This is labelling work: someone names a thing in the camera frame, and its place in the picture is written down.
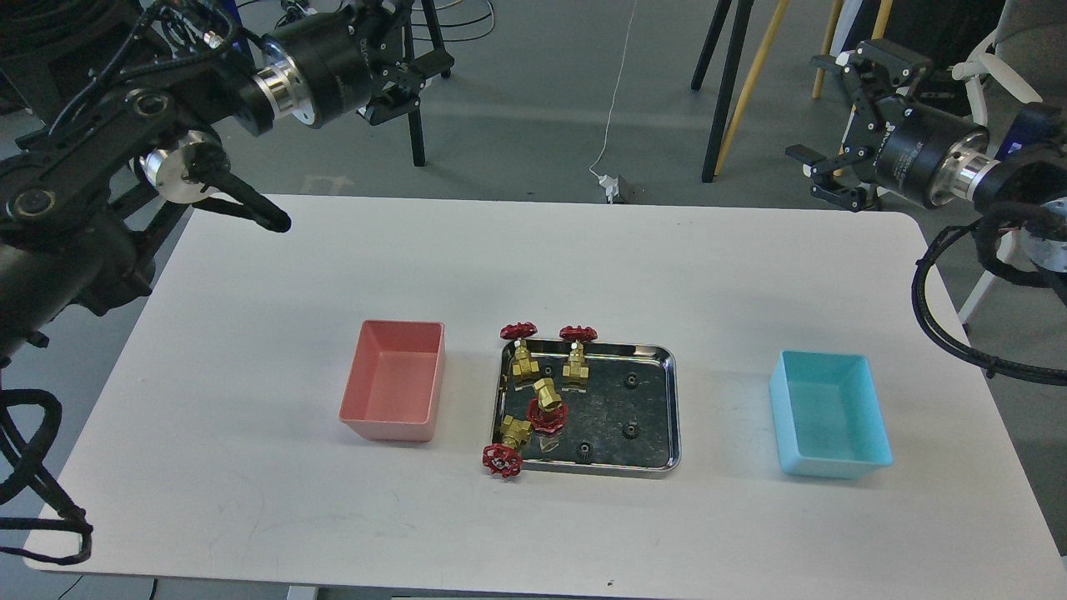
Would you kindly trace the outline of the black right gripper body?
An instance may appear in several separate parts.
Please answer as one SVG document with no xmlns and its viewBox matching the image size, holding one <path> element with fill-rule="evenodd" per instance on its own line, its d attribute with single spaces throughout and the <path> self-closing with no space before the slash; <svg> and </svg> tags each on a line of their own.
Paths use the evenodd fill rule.
<svg viewBox="0 0 1067 600">
<path fill-rule="evenodd" d="M 912 88 L 929 70 L 844 66 L 854 109 L 843 148 L 860 181 L 941 208 L 954 198 L 971 201 L 994 159 L 986 128 L 914 99 Z"/>
</svg>

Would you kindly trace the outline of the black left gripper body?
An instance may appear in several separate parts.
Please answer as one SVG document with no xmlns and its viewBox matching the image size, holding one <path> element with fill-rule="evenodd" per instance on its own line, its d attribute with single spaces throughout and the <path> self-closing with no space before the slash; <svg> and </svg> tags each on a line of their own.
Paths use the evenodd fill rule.
<svg viewBox="0 0 1067 600">
<path fill-rule="evenodd" d="M 400 7 L 337 7 L 285 23 L 257 42 L 257 117 L 271 127 L 293 115 L 312 128 L 359 113 L 373 96 L 401 90 L 392 67 L 403 57 Z"/>
</svg>

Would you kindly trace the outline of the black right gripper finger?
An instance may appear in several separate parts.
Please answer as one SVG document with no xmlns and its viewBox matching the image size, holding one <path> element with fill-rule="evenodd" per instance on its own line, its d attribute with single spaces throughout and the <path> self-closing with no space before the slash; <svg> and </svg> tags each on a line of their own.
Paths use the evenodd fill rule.
<svg viewBox="0 0 1067 600">
<path fill-rule="evenodd" d="M 894 93 L 910 88 L 934 72 L 931 58 L 887 38 L 859 42 L 853 51 L 814 56 L 810 64 L 831 73 L 843 92 Z"/>
<path fill-rule="evenodd" d="M 843 186 L 834 172 L 870 159 L 870 147 L 847 147 L 834 158 L 829 158 L 803 144 L 790 145 L 784 151 L 789 158 L 805 165 L 805 176 L 811 179 L 809 188 L 813 198 L 853 214 L 875 210 L 876 198 L 870 195 L 865 187 Z"/>
</svg>

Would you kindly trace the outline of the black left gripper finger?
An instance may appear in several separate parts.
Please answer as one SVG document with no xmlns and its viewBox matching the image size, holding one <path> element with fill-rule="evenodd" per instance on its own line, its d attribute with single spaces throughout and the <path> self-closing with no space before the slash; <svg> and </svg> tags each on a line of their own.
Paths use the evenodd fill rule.
<svg viewBox="0 0 1067 600">
<path fill-rule="evenodd" d="M 385 90 L 363 107 L 363 119 L 371 126 L 378 126 L 391 119 L 414 113 L 420 102 L 423 99 L 412 90 Z"/>
<path fill-rule="evenodd" d="M 397 84 L 424 84 L 430 78 L 453 68 L 453 56 L 437 48 L 419 57 L 401 57 L 392 67 L 392 81 Z"/>
</svg>

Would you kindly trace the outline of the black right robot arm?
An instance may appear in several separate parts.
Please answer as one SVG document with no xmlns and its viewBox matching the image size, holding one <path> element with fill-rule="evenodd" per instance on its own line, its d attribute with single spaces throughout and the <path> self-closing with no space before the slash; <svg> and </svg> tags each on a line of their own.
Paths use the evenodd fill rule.
<svg viewBox="0 0 1067 600">
<path fill-rule="evenodd" d="M 878 189 L 927 208 L 971 203 L 977 220 L 939 232 L 917 262 L 910 297 L 919 327 L 988 377 L 1064 385 L 1063 369 L 1013 362 L 953 337 L 926 299 L 937 260 L 967 236 L 987 278 L 1064 297 L 1063 110 L 984 47 L 951 72 L 964 80 L 971 119 L 919 102 L 917 86 L 933 62 L 895 42 L 864 41 L 853 51 L 814 56 L 812 64 L 841 78 L 854 108 L 838 155 L 786 148 L 803 164 L 812 195 L 851 212 L 878 208 Z"/>
</svg>

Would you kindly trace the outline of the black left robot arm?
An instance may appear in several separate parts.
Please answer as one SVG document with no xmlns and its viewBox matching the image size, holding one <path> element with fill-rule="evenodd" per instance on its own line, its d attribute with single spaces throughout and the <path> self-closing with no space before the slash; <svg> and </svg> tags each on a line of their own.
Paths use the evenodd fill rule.
<svg viewBox="0 0 1067 600">
<path fill-rule="evenodd" d="M 235 1 L 4 1 L 3 84 L 43 126 L 3 160 L 3 366 L 64 307 L 102 316 L 152 293 L 155 254 L 192 208 L 283 233 L 289 215 L 233 174 L 214 125 L 407 115 L 448 77 L 433 1 L 304 7 L 256 35 Z"/>
</svg>

